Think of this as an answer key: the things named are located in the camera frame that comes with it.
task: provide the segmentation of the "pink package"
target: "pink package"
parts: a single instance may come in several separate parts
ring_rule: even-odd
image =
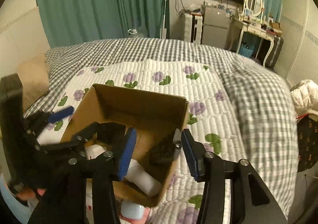
[[[143,217],[140,220],[128,219],[128,218],[125,218],[124,216],[122,216],[121,214],[119,214],[119,217],[125,221],[130,222],[131,224],[145,224],[147,221],[149,213],[150,213],[150,208],[145,208],[145,211],[143,213]]]

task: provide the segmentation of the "green leaf print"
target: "green leaf print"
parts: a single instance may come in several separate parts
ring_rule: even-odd
[[[221,151],[221,143],[214,143],[213,144],[213,149],[214,149],[214,153],[219,155],[220,151]]]
[[[221,151],[221,139],[215,133],[209,133],[205,136],[207,142],[210,143],[211,147],[213,147],[214,153],[219,154]]]
[[[125,84],[124,84],[124,87],[133,89],[134,87],[137,86],[137,84],[138,84],[137,81],[134,81],[133,83],[125,83]]]
[[[54,131],[59,131],[61,129],[61,127],[63,126],[63,119],[57,121],[55,123],[55,128],[54,128]]]
[[[107,82],[105,82],[106,85],[108,86],[114,86],[114,81],[113,80],[108,80]]]
[[[102,70],[104,70],[104,67],[98,68],[94,73],[99,73],[99,72],[101,72]]]
[[[199,78],[199,74],[198,73],[194,73],[193,79],[196,80],[197,78]]]
[[[84,94],[83,94],[83,98],[85,97],[85,95],[89,92],[89,88],[85,88],[84,89]]]
[[[189,121],[188,121],[188,125],[193,125],[197,122],[197,118],[193,117],[192,114],[190,114],[190,117],[189,117]]]
[[[159,85],[167,85],[171,82],[171,77],[169,75],[166,76],[161,82],[159,82]]]
[[[205,136],[205,139],[207,142],[217,142],[218,140],[220,140],[220,137],[215,133],[209,133]]]
[[[197,194],[195,196],[192,196],[189,199],[189,203],[195,204],[196,209],[199,209],[201,207],[201,202],[202,202],[202,194]]]
[[[191,80],[196,80],[197,78],[199,78],[199,74],[198,73],[192,73],[192,74],[188,74],[188,75],[186,75],[186,77],[188,78],[188,79],[191,79]]]
[[[59,107],[63,107],[66,103],[66,100],[67,100],[67,96],[65,96],[64,98],[61,99],[61,101],[59,102],[58,106]]]

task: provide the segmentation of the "vanity table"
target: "vanity table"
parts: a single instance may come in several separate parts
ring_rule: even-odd
[[[263,0],[244,0],[243,17],[244,17],[244,15],[246,15],[245,13],[247,11],[249,11],[251,17],[258,17],[259,15],[261,15],[260,19],[262,19],[263,18],[264,8],[265,8],[265,3],[264,3]],[[266,30],[264,30],[264,29],[262,29],[260,27],[253,26],[251,24],[248,24],[248,23],[240,20],[241,16],[239,17],[239,19],[238,18],[233,18],[231,44],[230,44],[229,50],[231,50],[232,46],[233,46],[233,37],[234,37],[234,29],[235,29],[235,27],[241,29],[241,35],[240,35],[240,38],[239,38],[239,41],[238,41],[238,46],[237,46],[237,49],[236,49],[236,53],[237,54],[239,53],[239,49],[240,49],[240,46],[241,46],[241,43],[242,43],[242,38],[243,38],[244,32],[251,33],[252,35],[255,35],[255,36],[261,38],[261,42],[260,42],[260,45],[259,45],[259,47],[257,49],[257,53],[256,53],[255,59],[257,58],[257,56],[258,56],[258,54],[260,52],[260,48],[261,48],[261,46],[263,44],[263,40],[264,39],[269,40],[271,42],[271,45],[270,45],[269,50],[268,50],[268,52],[267,52],[267,54],[266,54],[266,56],[264,58],[263,66],[265,67],[265,62],[266,62],[269,54],[271,53],[271,50],[274,47],[275,35],[272,34],[272,33],[268,33]]]
[[[271,50],[273,49],[273,46],[274,46],[274,38],[275,38],[275,35],[274,34],[271,34],[271,33],[268,33],[266,30],[262,29],[262,28],[257,28],[256,26],[253,26],[253,25],[250,25],[244,21],[241,21],[239,19],[236,19],[236,18],[233,18],[233,25],[232,25],[232,35],[231,35],[231,44],[230,44],[230,48],[228,49],[229,51],[231,51],[232,49],[232,46],[233,46],[233,37],[234,37],[234,27],[237,27],[239,29],[241,29],[241,35],[240,35],[240,38],[239,38],[239,41],[238,41],[238,46],[237,46],[237,49],[236,49],[236,53],[238,54],[239,53],[239,48],[241,46],[241,43],[242,43],[242,38],[243,38],[243,34],[244,32],[248,32],[248,33],[251,33],[252,35],[255,35],[255,36],[258,36],[261,38],[261,42],[260,42],[260,45],[257,49],[257,53],[256,53],[256,56],[255,56],[255,59],[257,58],[259,52],[260,52],[260,48],[262,46],[262,43],[263,43],[263,40],[266,39],[266,40],[269,40],[271,42],[271,45],[269,47],[269,50],[265,56],[265,59],[264,59],[264,62],[263,62],[263,66],[265,67],[265,62],[269,56],[269,54],[271,53]]]

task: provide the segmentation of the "white puffy jacket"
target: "white puffy jacket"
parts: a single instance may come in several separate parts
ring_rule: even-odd
[[[318,116],[318,85],[312,80],[303,80],[291,88],[291,96],[297,116]]]

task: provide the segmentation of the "white mirror frame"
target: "white mirror frame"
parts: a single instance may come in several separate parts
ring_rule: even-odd
[[[261,6],[260,6],[260,9],[259,9],[259,11],[258,12],[255,12],[254,10],[255,10],[255,7],[256,7],[256,0],[255,0],[255,3],[254,3],[254,9],[252,10],[253,11],[253,17],[257,17],[257,16],[259,16],[261,13],[262,13],[262,15],[261,15],[261,19],[263,18],[263,11],[262,11],[262,9],[264,8],[264,1],[263,0],[260,0],[260,4],[261,4]],[[251,8],[249,8],[248,7],[248,0],[244,0],[244,13],[245,13],[245,9],[250,9],[251,10]]]

